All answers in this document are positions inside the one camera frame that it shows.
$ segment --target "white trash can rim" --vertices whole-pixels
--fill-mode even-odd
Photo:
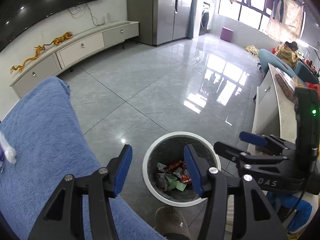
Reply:
[[[202,142],[205,146],[208,147],[208,149],[210,149],[210,151],[212,152],[213,158],[215,163],[217,164],[217,169],[219,171],[221,171],[221,164],[220,164],[220,159],[219,156],[215,153],[213,146],[204,138],[202,138],[201,136],[195,134],[195,133],[191,133],[191,132],[172,132],[172,133],[168,133],[165,134],[164,136],[161,136],[159,139],[157,139],[156,141],[154,141],[153,144],[151,144],[151,146],[149,147],[149,149],[147,150],[144,159],[143,159],[143,163],[142,163],[142,176],[143,176],[143,180],[148,188],[148,190],[151,192],[151,194],[156,197],[158,200],[160,200],[161,202],[170,205],[170,206],[175,206],[175,207],[190,207],[190,206],[194,206],[197,205],[199,203],[201,203],[202,201],[205,200],[205,198],[198,198],[196,200],[190,201],[190,202],[174,202],[171,201],[169,199],[166,199],[164,197],[162,197],[161,195],[159,195],[159,193],[154,189],[154,187],[152,186],[152,184],[150,183],[149,177],[148,177],[148,160],[150,158],[151,153],[153,152],[153,150],[163,141],[169,139],[169,138],[174,138],[174,137],[187,137],[187,138],[193,138],[193,139],[197,139],[200,142]]]

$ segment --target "purple stool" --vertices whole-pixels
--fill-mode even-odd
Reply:
[[[222,39],[224,41],[231,42],[232,35],[233,35],[233,30],[230,30],[230,29],[228,29],[226,27],[222,27],[222,32],[221,32],[221,35],[220,35],[220,39]]]

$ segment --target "yellow jacket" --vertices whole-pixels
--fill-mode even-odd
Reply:
[[[299,58],[296,53],[294,53],[285,43],[276,47],[275,55],[287,63],[292,69],[295,68]]]

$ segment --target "blue blanket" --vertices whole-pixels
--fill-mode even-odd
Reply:
[[[69,86],[56,77],[44,80],[20,100],[0,131],[17,151],[17,163],[6,161],[0,174],[0,210],[16,235],[26,240],[64,175],[90,175],[100,165],[80,130]],[[164,239],[120,197],[111,201],[111,210],[119,239]],[[86,203],[83,214],[85,238],[91,239]]]

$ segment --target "beige curtain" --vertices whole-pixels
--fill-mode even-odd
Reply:
[[[280,5],[281,2],[278,3],[275,19],[271,15],[265,33],[278,42],[295,41],[300,38],[303,6],[294,0],[284,0],[284,15],[281,23],[279,22]]]

